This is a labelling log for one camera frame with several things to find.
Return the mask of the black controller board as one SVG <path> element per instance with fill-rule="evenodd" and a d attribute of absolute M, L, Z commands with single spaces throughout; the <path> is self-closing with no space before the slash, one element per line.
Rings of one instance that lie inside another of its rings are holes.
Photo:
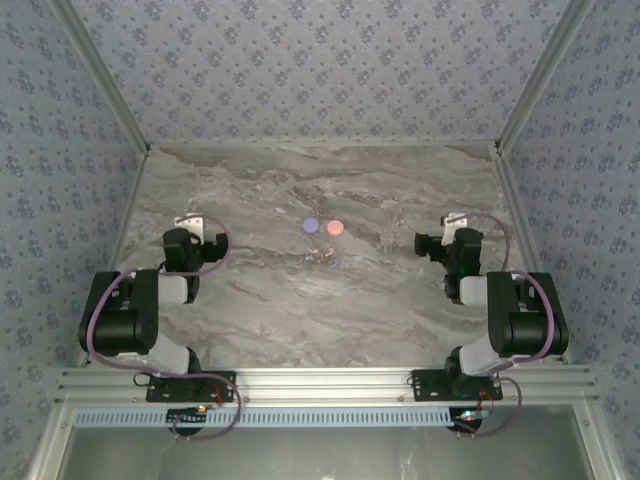
<path fill-rule="evenodd" d="M 475 434 L 481 427 L 484 419 L 489 415 L 487 410 L 481 408 L 451 408 L 450 416 L 453 425 L 452 431 Z"/>
<path fill-rule="evenodd" d="M 165 423 L 168 426 L 179 426 L 180 424 L 204 424 L 207 413 L 197 407 L 171 408 L 165 415 Z"/>

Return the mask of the grey metal panel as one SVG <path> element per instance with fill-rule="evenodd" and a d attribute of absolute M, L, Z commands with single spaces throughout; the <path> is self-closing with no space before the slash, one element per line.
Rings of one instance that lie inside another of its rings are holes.
<path fill-rule="evenodd" d="M 164 429 L 78 429 L 59 480 L 594 480 L 572 434 L 484 440 L 439 428 L 239 429 L 181 442 Z"/>

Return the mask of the aluminium table side rail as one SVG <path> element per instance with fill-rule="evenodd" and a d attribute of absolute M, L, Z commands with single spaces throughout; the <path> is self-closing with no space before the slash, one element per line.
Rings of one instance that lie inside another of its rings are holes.
<path fill-rule="evenodd" d="M 518 251 L 520 252 L 524 265 L 524 267 L 521 269 L 522 272 L 517 275 L 528 282 L 528 277 L 523 276 L 524 273 L 527 273 L 530 277 L 532 277 L 532 272 L 542 272 L 544 270 L 544 267 L 542 266 L 533 234 L 526 218 L 526 212 L 524 210 L 522 200 L 519 196 L 515 179 L 511 172 L 510 165 L 508 161 L 497 150 L 496 152 L 493 152 L 492 158 L 496 164 L 498 180 L 504 194 L 504 201 L 509 212 L 511 225 L 513 226 L 515 232 Z M 526 284 L 526 288 L 523 291 L 526 292 L 524 294 L 525 299 L 534 298 L 534 294 L 538 293 L 538 289 L 536 289 L 536 286 L 533 284 L 530 285 L 529 283 Z M 554 362 L 568 364 L 571 362 L 571 357 L 567 352 L 568 350 L 566 350 L 566 352 L 561 355 L 551 355 L 549 357 L 550 359 L 547 360 L 543 360 L 542 357 L 538 360 L 529 360 L 526 362 L 523 359 L 520 359 L 520 365 L 532 366 L 537 364 L 542 365 L 546 363 L 552 364 Z"/>
<path fill-rule="evenodd" d="M 144 175 L 145 165 L 147 163 L 147 159 L 149 157 L 149 152 L 144 151 L 140 156 L 140 164 L 136 170 L 135 175 L 133 176 L 131 188 L 129 189 L 129 193 L 126 197 L 126 202 L 124 206 L 124 212 L 121 217 L 120 225 L 118 227 L 116 243 L 112 249 L 112 252 L 109 257 L 108 267 L 110 271 L 114 271 L 119 265 L 121 260 L 121 255 L 124 249 L 124 241 L 126 240 L 126 234 L 129 228 L 132 209 L 138 195 L 138 191 L 140 188 L 141 179 Z M 103 313 L 104 307 L 107 304 L 107 301 L 112 297 L 112 293 L 127 279 L 131 277 L 132 274 L 135 274 L 138 271 L 137 268 L 133 269 L 124 269 L 120 271 L 109 284 L 106 285 L 103 293 L 99 297 L 94 311 L 89 316 L 89 321 L 87 322 L 87 330 L 85 334 L 85 341 L 87 346 L 86 354 L 78 360 L 78 365 L 82 368 L 88 366 L 90 363 L 98 363 L 108 368 L 115 369 L 124 369 L 134 371 L 134 367 L 129 367 L 125 364 L 120 364 L 115 360 L 111 360 L 108 357 L 100 354 L 96 351 L 94 345 L 94 335 L 95 330 L 98 326 L 98 320 L 100 319 L 101 314 Z"/>

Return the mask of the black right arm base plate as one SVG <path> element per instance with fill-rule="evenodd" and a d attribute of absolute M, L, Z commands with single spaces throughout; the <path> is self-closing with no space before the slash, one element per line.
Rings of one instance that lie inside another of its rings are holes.
<path fill-rule="evenodd" d="M 413 370 L 408 379 L 416 402 L 502 400 L 500 385 L 489 377 L 447 374 L 443 369 Z"/>

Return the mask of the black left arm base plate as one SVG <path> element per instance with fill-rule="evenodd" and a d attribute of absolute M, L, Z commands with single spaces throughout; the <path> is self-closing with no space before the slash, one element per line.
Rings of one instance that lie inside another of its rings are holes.
<path fill-rule="evenodd" d="M 210 375 L 225 378 L 163 378 L 152 376 L 146 387 L 149 403 L 232 403 L 235 392 L 230 383 L 236 385 L 235 371 L 211 371 Z"/>

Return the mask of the aluminium frame post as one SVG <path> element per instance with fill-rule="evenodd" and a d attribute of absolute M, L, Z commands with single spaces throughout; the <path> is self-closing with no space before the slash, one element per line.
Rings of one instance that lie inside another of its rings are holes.
<path fill-rule="evenodd" d="M 505 156 L 513 147 L 534 107 L 552 76 L 572 45 L 595 0 L 568 0 L 548 41 L 546 42 L 525 86 L 506 119 L 496 140 L 499 155 Z"/>
<path fill-rule="evenodd" d="M 91 75 L 102 98 L 114 114 L 124 135 L 140 156 L 148 152 L 142 130 L 102 59 L 89 30 L 71 0 L 47 0 L 73 48 Z"/>

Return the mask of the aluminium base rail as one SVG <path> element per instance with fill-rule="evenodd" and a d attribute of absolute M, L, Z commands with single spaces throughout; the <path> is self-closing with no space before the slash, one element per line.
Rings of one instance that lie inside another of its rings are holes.
<path fill-rule="evenodd" d="M 249 407 L 395 407 L 414 402 L 409 367 L 241 368 L 237 386 Z M 563 363 L 529 363 L 499 374 L 503 399 L 513 405 L 522 392 L 526 406 L 597 404 L 603 396 L 591 368 Z M 128 371 L 64 369 L 52 393 L 56 402 L 85 406 L 140 405 L 146 393 Z"/>

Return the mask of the aluminium lower frame bar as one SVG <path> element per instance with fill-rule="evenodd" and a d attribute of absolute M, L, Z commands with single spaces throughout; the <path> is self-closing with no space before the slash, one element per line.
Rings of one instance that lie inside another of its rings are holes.
<path fill-rule="evenodd" d="M 583 403 L 573 409 L 594 479 L 627 480 L 603 408 Z"/>
<path fill-rule="evenodd" d="M 26 480 L 57 480 L 73 425 L 76 408 L 55 404 L 39 441 Z"/>

